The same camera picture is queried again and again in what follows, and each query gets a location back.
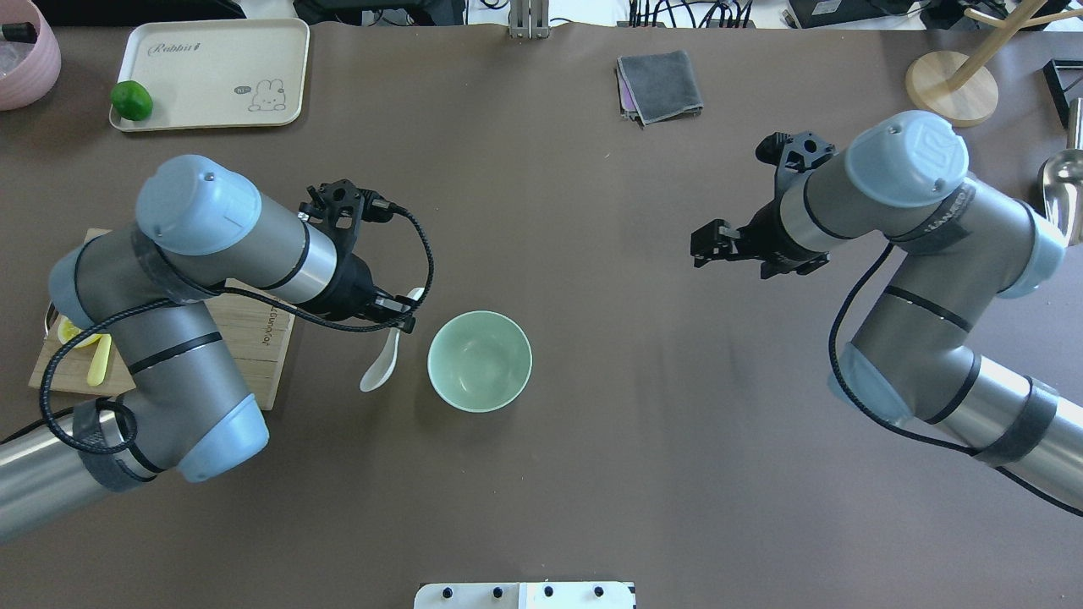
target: light blue joint cap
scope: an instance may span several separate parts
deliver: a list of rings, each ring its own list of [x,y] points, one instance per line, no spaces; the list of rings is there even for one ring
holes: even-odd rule
[[[914,109],[858,135],[844,163],[850,182],[869,198],[891,207],[924,207],[963,183],[970,156],[950,122]]]
[[[206,256],[243,239],[262,207],[260,191],[247,178],[186,154],[162,163],[143,184],[135,221],[164,249]]]
[[[1034,245],[1030,249],[1030,260],[1019,278],[997,294],[1001,298],[1019,298],[1038,289],[1039,284],[1053,276],[1065,261],[1068,237],[1048,220],[1039,216],[1029,205],[1020,204],[1030,213],[1034,228]]]
[[[852,344],[846,344],[846,348],[838,357],[838,365],[843,368],[843,379],[850,390],[876,416],[892,425],[902,425],[914,417],[914,413],[895,387],[891,387],[880,371]],[[843,392],[835,375],[831,375],[827,386],[838,399],[847,404],[852,403]]]
[[[94,325],[90,315],[83,310],[82,302],[79,302],[79,294],[75,289],[76,264],[79,263],[79,255],[84,247],[86,244],[73,249],[61,258],[60,262],[53,264],[53,270],[49,272],[49,298],[52,299],[53,307],[80,328]]]
[[[177,468],[188,482],[213,478],[263,450],[271,435],[251,393],[207,432]]]

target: white floor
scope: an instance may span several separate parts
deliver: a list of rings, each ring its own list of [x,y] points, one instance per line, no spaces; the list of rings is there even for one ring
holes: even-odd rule
[[[236,0],[238,4],[245,10],[245,13],[249,17],[282,17],[282,16],[296,16],[293,13],[293,7],[291,0]],[[469,4],[469,23],[495,23],[505,25],[508,23],[508,9],[505,7],[500,10],[492,10],[485,7],[481,0],[467,0]],[[783,21],[783,11],[786,10],[786,0],[749,0],[753,2],[752,7],[752,21],[759,28],[785,28],[786,23]],[[1069,9],[1079,9],[1081,0],[1074,0]],[[507,4],[506,0],[488,0],[490,4]],[[689,18],[688,12],[681,7],[680,0],[674,0],[671,2],[675,10],[673,11],[674,18],[677,22],[678,27],[692,27],[692,20]],[[703,16],[706,14],[710,4],[694,4],[690,5],[692,9],[692,14],[695,16],[696,23],[699,23]],[[590,23],[595,25],[606,25],[614,26],[617,22],[628,21],[628,2],[625,0],[550,0],[549,1],[549,17],[550,18],[561,18],[570,20],[579,23]],[[668,14],[660,14],[658,21],[666,24],[666,26],[671,26]],[[874,20],[864,20],[860,22],[851,22],[847,24],[839,24],[833,26],[826,26],[834,29],[925,29],[925,25],[918,16],[917,10],[912,10],[911,14],[898,15],[898,16],[885,16]],[[1079,18],[1069,18],[1061,22],[1051,24],[1046,27],[1048,31],[1083,31],[1083,21]]]

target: tray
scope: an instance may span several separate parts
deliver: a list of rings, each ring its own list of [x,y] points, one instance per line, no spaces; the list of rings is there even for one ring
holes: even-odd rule
[[[90,229],[87,231],[87,239],[106,232],[101,229]],[[232,280],[229,285],[248,287]],[[218,324],[222,339],[237,363],[242,376],[245,377],[248,388],[256,396],[256,402],[260,409],[271,410],[278,392],[278,379],[286,360],[289,336],[293,331],[293,315],[233,294],[211,298],[207,301],[207,310]],[[41,373],[44,372],[49,359],[61,347],[56,338],[56,325],[54,323],[50,327],[49,336],[38,353],[34,372],[30,374],[30,387],[41,386]],[[53,391],[116,396],[135,388],[125,362],[120,359],[120,353],[117,352],[116,345],[109,352],[105,381],[97,387],[87,385],[87,372],[90,370],[95,348],[96,344],[82,349],[73,349],[61,360],[53,376]]]
[[[146,120],[121,131],[277,127],[301,114],[309,26],[301,20],[148,23],[132,30],[117,82],[135,80],[154,100]]]

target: gray cloth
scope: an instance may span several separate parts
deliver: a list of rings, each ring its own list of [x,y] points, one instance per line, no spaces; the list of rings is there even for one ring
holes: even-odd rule
[[[616,59],[618,87],[627,86],[634,108],[625,114],[650,125],[703,109],[692,60],[684,51]]]

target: robotic arm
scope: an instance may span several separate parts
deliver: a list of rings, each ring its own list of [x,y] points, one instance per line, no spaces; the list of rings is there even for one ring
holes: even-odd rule
[[[775,133],[756,156],[778,167],[773,200],[740,230],[715,220],[693,233],[695,267],[757,259],[762,278],[808,274],[832,248],[883,233],[908,256],[843,352],[845,385],[882,423],[916,416],[1083,508],[1083,410],[964,346],[994,297],[1030,294],[1057,270],[1065,236],[969,176],[965,143],[928,113],[896,115],[841,154]]]
[[[290,212],[210,159],[180,156],[143,186],[135,223],[53,268],[57,310],[83,328],[110,322],[136,389],[47,416],[47,428],[0,444],[0,542],[172,467],[198,482],[262,450],[262,414],[203,303],[232,289],[221,287],[226,278],[323,320],[413,329],[425,296],[376,287],[352,254],[363,221],[400,213],[420,234],[413,216],[345,180],[309,194]],[[430,267],[426,294],[431,277]]]

